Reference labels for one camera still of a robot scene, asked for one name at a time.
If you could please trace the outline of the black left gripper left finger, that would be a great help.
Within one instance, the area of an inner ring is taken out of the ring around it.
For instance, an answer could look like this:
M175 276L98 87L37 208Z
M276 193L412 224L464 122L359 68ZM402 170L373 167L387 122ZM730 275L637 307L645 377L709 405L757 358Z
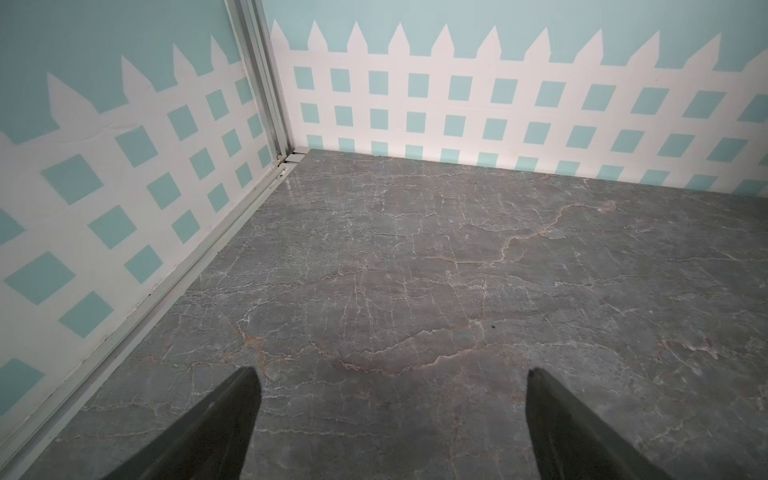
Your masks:
M262 399L253 367L241 367L108 479L238 479Z

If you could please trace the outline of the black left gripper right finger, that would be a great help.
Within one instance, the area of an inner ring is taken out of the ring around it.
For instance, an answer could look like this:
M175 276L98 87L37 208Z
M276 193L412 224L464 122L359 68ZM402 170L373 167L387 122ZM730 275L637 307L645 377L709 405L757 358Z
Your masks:
M542 479L668 479L543 368L527 374L526 423Z

